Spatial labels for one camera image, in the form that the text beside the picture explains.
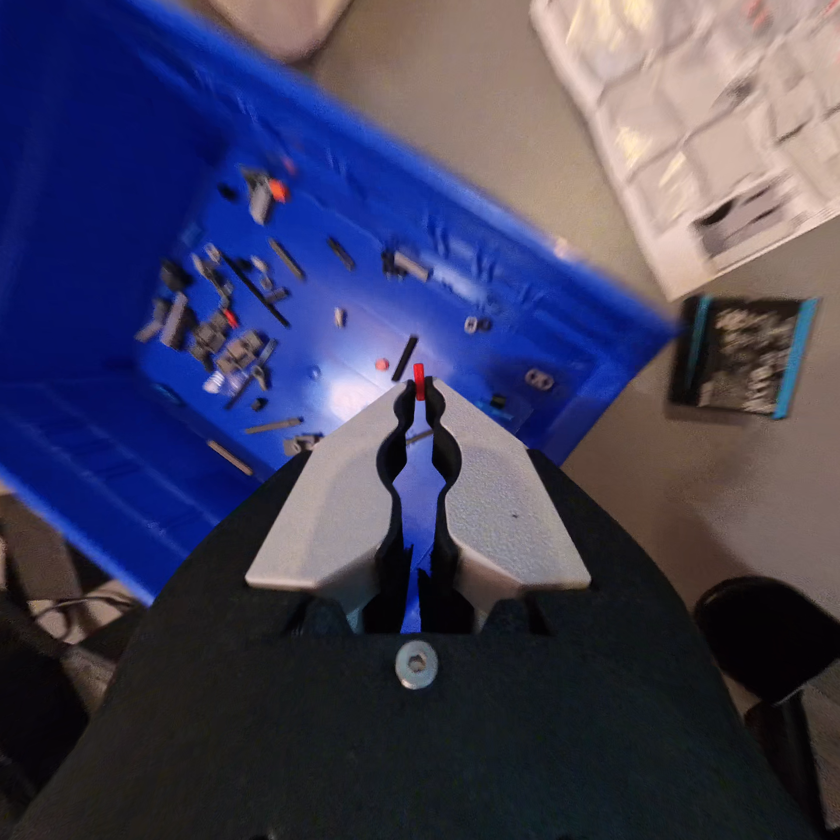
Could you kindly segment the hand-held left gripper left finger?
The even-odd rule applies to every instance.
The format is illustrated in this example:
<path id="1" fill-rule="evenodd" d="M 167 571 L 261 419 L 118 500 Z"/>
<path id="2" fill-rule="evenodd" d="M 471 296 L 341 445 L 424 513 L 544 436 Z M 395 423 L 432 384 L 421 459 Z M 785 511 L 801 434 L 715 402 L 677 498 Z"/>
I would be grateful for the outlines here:
<path id="1" fill-rule="evenodd" d="M 394 487 L 415 384 L 400 383 L 315 444 L 248 568 L 248 586 L 333 599 L 373 632 L 403 624 L 411 559 Z"/>

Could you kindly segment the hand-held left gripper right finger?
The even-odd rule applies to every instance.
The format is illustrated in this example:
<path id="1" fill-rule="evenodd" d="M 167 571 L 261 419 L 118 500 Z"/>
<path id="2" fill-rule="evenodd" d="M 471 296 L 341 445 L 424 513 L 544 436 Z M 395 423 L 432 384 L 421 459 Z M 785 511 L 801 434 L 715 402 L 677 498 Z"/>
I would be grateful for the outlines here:
<path id="1" fill-rule="evenodd" d="M 499 602 L 588 588 L 529 448 L 443 380 L 428 376 L 424 395 L 444 486 L 430 569 L 417 576 L 422 631 L 469 634 Z"/>

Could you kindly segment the small building parts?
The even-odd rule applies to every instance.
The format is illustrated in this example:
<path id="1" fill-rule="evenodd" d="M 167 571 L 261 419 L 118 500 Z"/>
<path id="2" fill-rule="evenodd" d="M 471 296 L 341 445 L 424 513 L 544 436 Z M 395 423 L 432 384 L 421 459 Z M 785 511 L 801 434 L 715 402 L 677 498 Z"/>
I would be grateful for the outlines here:
<path id="1" fill-rule="evenodd" d="M 425 365 L 518 430 L 562 382 L 518 317 L 457 302 L 416 251 L 234 163 L 161 261 L 134 339 L 149 390 L 226 471 L 263 480 Z"/>

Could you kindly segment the blue plastic bin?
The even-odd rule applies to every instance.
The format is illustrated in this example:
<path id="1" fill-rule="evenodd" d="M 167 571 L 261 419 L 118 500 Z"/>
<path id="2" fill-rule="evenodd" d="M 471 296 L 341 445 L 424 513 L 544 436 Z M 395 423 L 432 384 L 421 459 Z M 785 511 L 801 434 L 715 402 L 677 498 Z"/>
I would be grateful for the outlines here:
<path id="1" fill-rule="evenodd" d="M 290 175 L 408 243 L 457 302 L 518 317 L 545 350 L 559 340 L 559 390 L 528 379 L 544 401 L 518 430 L 503 425 L 556 463 L 676 334 L 519 217 L 187 13 L 2 2 L 1 29 L 2 480 L 146 604 L 267 479 L 201 453 L 149 390 L 134 339 L 161 261 L 232 164 Z"/>

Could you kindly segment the paper instruction sheet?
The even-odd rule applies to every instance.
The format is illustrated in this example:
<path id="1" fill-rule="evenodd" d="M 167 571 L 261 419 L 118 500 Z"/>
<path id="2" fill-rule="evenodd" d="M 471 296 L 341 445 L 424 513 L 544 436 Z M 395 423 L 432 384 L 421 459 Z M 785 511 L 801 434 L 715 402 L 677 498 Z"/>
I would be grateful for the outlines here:
<path id="1" fill-rule="evenodd" d="M 670 300 L 839 213 L 839 2 L 536 1 Z"/>

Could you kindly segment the black battery pack blue-edged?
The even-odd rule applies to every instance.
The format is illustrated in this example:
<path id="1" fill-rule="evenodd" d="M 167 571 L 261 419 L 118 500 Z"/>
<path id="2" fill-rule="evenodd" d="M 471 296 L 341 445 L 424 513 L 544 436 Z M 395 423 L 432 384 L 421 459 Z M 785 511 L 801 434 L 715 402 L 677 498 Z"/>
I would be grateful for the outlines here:
<path id="1" fill-rule="evenodd" d="M 787 418 L 819 306 L 813 297 L 687 297 L 669 404 Z"/>

